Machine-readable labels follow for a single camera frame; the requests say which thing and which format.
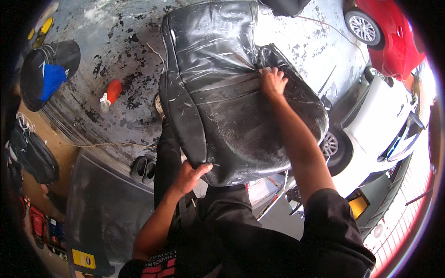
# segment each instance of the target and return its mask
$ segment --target yellow object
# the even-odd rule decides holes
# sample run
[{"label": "yellow object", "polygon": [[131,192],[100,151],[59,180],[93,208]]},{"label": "yellow object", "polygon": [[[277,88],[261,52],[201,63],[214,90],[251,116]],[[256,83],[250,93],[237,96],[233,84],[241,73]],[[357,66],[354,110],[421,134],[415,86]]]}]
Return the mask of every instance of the yellow object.
[{"label": "yellow object", "polygon": [[49,30],[49,28],[51,28],[51,25],[54,22],[54,18],[52,16],[50,16],[45,23],[43,23],[42,28],[40,28],[40,30],[42,31],[42,33],[46,34]]},{"label": "yellow object", "polygon": [[34,37],[34,28],[32,28],[31,32],[29,32],[28,40],[32,39]]},{"label": "yellow object", "polygon": [[354,214],[354,219],[357,219],[368,207],[368,204],[363,197],[358,197],[357,199],[350,201],[349,205],[351,206],[352,213]]},{"label": "yellow object", "polygon": [[78,266],[96,269],[96,261],[94,260],[93,255],[75,249],[72,250],[73,250],[73,261],[75,264],[77,264]]}]

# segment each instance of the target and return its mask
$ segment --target blue cloth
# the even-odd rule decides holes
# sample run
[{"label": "blue cloth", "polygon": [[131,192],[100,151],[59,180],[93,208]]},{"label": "blue cloth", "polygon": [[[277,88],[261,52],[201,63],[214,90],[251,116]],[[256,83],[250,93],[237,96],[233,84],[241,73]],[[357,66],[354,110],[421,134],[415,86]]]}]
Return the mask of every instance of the blue cloth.
[{"label": "blue cloth", "polygon": [[63,82],[66,82],[65,69],[60,65],[45,64],[43,69],[43,92],[41,101],[47,101]]}]

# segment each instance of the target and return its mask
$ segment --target black leather car seat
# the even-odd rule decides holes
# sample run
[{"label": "black leather car seat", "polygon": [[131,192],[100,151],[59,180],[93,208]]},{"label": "black leather car seat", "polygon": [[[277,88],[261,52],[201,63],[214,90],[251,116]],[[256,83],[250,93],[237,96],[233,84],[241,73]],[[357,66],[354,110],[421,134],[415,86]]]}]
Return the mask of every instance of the black leather car seat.
[{"label": "black leather car seat", "polygon": [[318,143],[329,126],[323,104],[273,45],[256,46],[256,1],[208,1],[168,13],[162,23],[167,65],[159,94],[166,119],[193,166],[228,186],[290,168],[271,108],[260,93],[263,67],[289,78],[285,97]]}]

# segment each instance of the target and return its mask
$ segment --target red spray bottle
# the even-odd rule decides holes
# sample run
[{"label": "red spray bottle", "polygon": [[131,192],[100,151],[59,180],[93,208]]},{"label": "red spray bottle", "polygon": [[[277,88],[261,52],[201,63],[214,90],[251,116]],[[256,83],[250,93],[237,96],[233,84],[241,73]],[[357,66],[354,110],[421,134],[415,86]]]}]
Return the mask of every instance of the red spray bottle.
[{"label": "red spray bottle", "polygon": [[122,85],[119,79],[111,81],[108,86],[107,92],[100,98],[102,112],[108,113],[110,106],[116,101],[117,97],[122,92]]}]

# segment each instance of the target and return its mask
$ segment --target red logo on shirt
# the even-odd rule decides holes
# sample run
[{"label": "red logo on shirt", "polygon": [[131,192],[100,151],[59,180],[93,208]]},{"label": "red logo on shirt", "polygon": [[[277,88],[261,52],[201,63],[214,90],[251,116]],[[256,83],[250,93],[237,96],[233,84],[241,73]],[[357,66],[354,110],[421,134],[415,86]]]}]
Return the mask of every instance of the red logo on shirt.
[{"label": "red logo on shirt", "polygon": [[141,278],[169,278],[174,275],[174,262],[176,260],[176,251],[170,251],[164,254],[152,256],[145,264],[142,270]]}]

